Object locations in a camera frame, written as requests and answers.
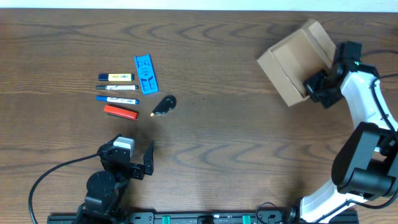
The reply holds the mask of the brown cardboard box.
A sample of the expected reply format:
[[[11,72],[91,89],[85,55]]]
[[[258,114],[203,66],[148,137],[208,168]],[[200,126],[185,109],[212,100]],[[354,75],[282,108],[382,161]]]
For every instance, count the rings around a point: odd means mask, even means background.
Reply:
[[[309,98],[304,81],[321,70],[328,71],[336,45],[322,25],[308,20],[301,28],[268,48],[257,62],[287,106]]]

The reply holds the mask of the red stapler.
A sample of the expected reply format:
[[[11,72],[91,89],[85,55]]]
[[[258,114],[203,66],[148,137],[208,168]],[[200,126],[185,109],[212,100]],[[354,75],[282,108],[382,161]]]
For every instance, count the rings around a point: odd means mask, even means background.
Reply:
[[[106,105],[103,109],[103,111],[109,115],[112,116],[117,116],[120,118],[125,118],[125,119],[130,119],[130,120],[136,120],[139,116],[139,113],[131,110],[126,110],[123,108],[119,108],[116,106],[111,106],[111,105]]]

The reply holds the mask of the black tape dispenser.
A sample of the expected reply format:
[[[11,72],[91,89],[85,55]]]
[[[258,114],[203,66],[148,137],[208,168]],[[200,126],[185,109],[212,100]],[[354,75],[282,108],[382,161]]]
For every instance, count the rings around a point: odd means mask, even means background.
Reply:
[[[160,103],[154,108],[150,116],[158,114],[166,114],[168,111],[174,109],[177,105],[177,99],[173,95],[164,97]]]

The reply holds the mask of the blue plastic case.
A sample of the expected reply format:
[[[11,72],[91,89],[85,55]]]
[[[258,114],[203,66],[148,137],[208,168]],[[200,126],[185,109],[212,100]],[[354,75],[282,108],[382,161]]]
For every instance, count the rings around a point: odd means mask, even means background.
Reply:
[[[157,93],[159,91],[157,79],[150,54],[135,56],[137,75],[141,84],[143,95]]]

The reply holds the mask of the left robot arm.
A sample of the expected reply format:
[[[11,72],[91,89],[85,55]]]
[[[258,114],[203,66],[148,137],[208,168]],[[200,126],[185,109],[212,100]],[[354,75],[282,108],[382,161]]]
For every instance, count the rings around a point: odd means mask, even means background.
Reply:
[[[103,170],[90,176],[86,183],[84,204],[79,206],[76,224],[129,223],[129,213],[121,208],[121,200],[131,179],[142,180],[154,171],[152,141],[143,155],[143,163],[131,162],[134,140],[118,134],[98,149]]]

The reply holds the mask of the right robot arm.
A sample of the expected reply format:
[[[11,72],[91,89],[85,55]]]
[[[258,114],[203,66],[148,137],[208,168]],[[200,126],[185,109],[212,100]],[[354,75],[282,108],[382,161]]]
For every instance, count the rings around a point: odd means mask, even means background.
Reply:
[[[333,161],[331,179],[291,207],[283,223],[358,223],[354,205],[379,210],[397,200],[397,121],[383,98],[382,76],[361,61],[361,49],[342,42],[330,72],[303,83],[325,109],[345,99],[354,131]]]

